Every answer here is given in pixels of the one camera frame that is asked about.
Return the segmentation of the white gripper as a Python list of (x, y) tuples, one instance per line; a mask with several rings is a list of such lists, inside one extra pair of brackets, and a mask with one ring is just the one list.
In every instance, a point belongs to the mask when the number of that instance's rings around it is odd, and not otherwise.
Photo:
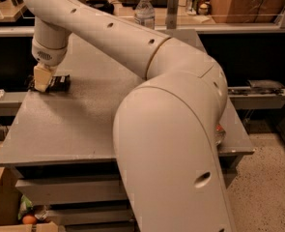
[(38, 64), (34, 67), (34, 87), (45, 92), (58, 65), (64, 60), (68, 50), (68, 39), (32, 40), (32, 55)]

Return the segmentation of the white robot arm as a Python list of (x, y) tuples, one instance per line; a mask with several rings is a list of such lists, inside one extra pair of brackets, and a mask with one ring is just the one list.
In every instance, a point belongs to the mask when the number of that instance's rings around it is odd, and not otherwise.
[(227, 81), (207, 53), (78, 0), (23, 0), (35, 17), (35, 87), (46, 90), (75, 34), (142, 78), (113, 125), (140, 232), (236, 232), (215, 128)]

